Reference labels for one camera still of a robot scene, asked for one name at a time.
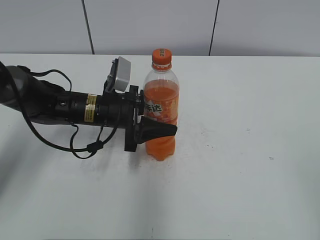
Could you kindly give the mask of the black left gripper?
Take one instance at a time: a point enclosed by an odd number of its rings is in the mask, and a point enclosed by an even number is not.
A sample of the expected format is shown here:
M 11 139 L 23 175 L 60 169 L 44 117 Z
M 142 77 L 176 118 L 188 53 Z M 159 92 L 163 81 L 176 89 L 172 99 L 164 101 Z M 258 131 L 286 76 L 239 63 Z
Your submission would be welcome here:
M 138 144 L 176 135 L 178 130 L 176 125 L 142 116 L 145 110 L 145 95 L 143 89 L 139 93 L 138 90 L 138 86 L 131 85 L 127 92 L 112 91 L 97 97 L 95 124 L 100 127 L 112 128 L 110 135 L 101 142 L 102 145 L 108 143 L 118 129 L 125 130 L 124 150 L 126 152 L 135 152 Z M 142 117 L 137 124 L 138 115 Z

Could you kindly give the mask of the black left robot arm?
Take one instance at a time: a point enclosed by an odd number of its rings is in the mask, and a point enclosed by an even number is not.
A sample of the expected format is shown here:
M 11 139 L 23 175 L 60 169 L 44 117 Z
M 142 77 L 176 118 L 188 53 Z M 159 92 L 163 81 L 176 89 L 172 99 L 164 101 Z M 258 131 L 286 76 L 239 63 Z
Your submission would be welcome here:
M 22 113 L 37 135 L 34 124 L 78 125 L 124 129 L 124 149 L 135 152 L 137 145 L 174 136 L 177 127 L 144 117 L 144 92 L 129 85 L 131 64 L 115 58 L 102 94 L 74 92 L 43 80 L 45 72 L 32 72 L 21 65 L 0 67 L 0 102 Z

